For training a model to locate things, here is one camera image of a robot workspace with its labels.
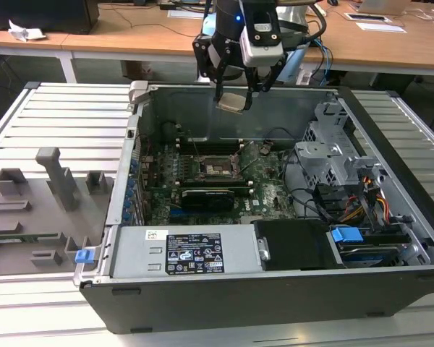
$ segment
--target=floor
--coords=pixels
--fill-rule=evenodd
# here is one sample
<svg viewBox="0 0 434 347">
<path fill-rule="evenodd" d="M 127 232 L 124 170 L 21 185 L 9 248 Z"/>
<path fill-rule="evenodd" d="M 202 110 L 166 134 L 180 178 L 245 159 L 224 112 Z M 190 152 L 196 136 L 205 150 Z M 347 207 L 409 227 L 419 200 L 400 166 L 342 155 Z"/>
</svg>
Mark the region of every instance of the floor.
<svg viewBox="0 0 434 347">
<path fill-rule="evenodd" d="M 22 83 L 13 75 L 7 63 L 23 82 L 65 82 L 59 61 L 50 58 L 8 56 L 0 61 L 0 118 L 22 89 Z M 128 84 L 130 80 L 122 76 L 121 64 L 111 60 L 76 60 L 77 76 L 81 83 Z M 194 64 L 151 63 L 153 80 L 169 82 L 193 82 Z M 371 74 L 350 72 L 342 80 L 342 85 L 354 89 L 370 89 Z M 402 98 L 424 120 L 434 119 L 434 77 L 423 77 L 421 83 L 412 82 Z"/>
</svg>

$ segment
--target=warning label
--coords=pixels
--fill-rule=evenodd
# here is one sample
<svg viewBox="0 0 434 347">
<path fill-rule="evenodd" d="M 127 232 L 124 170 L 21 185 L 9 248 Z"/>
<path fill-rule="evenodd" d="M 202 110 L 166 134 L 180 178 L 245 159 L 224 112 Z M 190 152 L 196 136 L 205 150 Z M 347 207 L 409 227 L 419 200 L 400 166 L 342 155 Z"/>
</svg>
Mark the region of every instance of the warning label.
<svg viewBox="0 0 434 347">
<path fill-rule="evenodd" d="M 169 275 L 224 273 L 220 234 L 167 235 Z"/>
</svg>

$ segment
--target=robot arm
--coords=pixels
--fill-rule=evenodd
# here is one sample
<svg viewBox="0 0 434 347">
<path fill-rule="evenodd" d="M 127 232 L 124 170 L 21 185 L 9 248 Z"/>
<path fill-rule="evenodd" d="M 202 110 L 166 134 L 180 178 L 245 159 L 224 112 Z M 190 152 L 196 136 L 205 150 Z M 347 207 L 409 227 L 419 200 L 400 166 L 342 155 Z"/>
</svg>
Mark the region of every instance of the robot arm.
<svg viewBox="0 0 434 347">
<path fill-rule="evenodd" d="M 253 93 L 270 90 L 285 66 L 287 52 L 315 40 L 326 29 L 325 19 L 314 6 L 317 0 L 215 1 L 216 31 L 213 36 L 201 33 L 193 41 L 197 66 L 202 76 L 216 84 L 214 100 L 219 103 L 224 96 L 223 82 L 244 72 L 248 89 L 241 110 L 251 107 Z M 321 22 L 314 35 L 308 35 L 305 23 L 307 5 Z M 278 6 L 292 7 L 288 20 L 278 18 Z M 258 74 L 261 67 L 270 67 L 262 78 Z"/>
</svg>

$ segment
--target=wooden desk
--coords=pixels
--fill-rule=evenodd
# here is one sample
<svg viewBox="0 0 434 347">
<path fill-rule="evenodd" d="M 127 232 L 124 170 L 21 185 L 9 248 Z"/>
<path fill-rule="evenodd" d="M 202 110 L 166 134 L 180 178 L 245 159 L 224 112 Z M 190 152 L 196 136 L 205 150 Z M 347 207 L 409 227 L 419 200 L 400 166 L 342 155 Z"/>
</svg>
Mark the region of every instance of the wooden desk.
<svg viewBox="0 0 434 347">
<path fill-rule="evenodd" d="M 328 12 L 328 28 L 323 35 L 323 42 L 333 52 L 333 69 L 411 74 L 421 70 L 421 74 L 434 74 L 433 22 L 410 14 L 387 16 L 392 20 L 389 24 L 403 26 L 407 33 L 364 31 L 358 27 L 357 22 L 342 17 L 345 12 L 353 11 L 348 1 L 340 2 L 338 7 L 323 5 Z M 434 4 L 413 3 L 408 12 L 418 14 L 411 11 L 414 8 L 434 14 L 430 12 L 434 9 Z M 317 30 L 315 23 L 311 25 L 312 30 Z M 310 49 L 305 56 L 306 62 L 317 62 L 320 59 L 319 49 Z"/>
<path fill-rule="evenodd" d="M 409 14 L 396 19 L 388 16 L 392 24 L 403 25 L 407 33 L 364 31 L 356 22 L 342 17 L 345 12 L 352 12 L 346 0 L 341 0 L 338 7 L 330 7 L 326 1 L 322 6 L 329 12 L 323 42 L 333 52 L 332 69 L 434 75 L 433 22 Z M 414 3 L 410 8 L 415 7 L 430 12 L 434 5 Z M 99 21 L 90 35 L 51 33 L 48 40 L 23 43 L 0 32 L 0 52 L 56 57 L 67 82 L 77 81 L 73 59 L 195 63 L 192 41 L 200 31 L 201 20 L 168 18 L 167 11 L 158 7 L 126 9 L 114 4 L 100 5 L 100 8 Z M 315 30 L 316 25 L 312 23 L 312 31 Z M 320 60 L 320 50 L 310 48 L 303 69 L 314 70 Z"/>
</svg>

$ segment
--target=motherboard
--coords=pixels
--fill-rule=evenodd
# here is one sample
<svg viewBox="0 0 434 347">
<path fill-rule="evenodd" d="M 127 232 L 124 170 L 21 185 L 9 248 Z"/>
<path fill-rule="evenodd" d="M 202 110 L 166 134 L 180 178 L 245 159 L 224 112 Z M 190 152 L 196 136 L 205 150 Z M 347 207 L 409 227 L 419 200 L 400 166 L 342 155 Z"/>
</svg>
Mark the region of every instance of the motherboard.
<svg viewBox="0 0 434 347">
<path fill-rule="evenodd" d="M 272 150 L 269 142 L 148 149 L 139 180 L 147 225 L 250 224 L 296 216 L 283 182 L 286 151 Z"/>
</svg>

